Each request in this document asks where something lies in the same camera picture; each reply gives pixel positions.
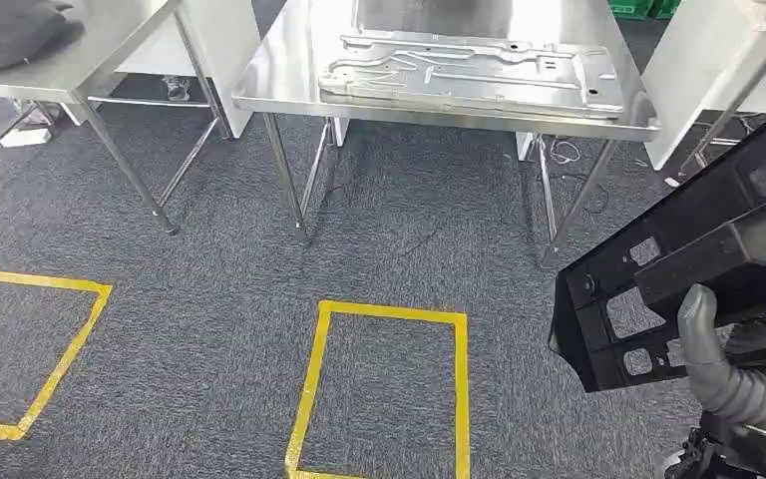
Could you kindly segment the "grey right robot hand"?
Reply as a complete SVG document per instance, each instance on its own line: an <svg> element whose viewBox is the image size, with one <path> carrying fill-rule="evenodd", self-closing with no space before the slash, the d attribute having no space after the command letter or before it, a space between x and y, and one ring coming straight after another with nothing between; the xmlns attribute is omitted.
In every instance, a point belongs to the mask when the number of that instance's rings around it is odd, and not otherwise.
<svg viewBox="0 0 766 479"><path fill-rule="evenodd" d="M710 288L695 284L677 313L692 394L704 411L766 431L766 367L739 368L729 362L714 327L717 305Z"/></svg>

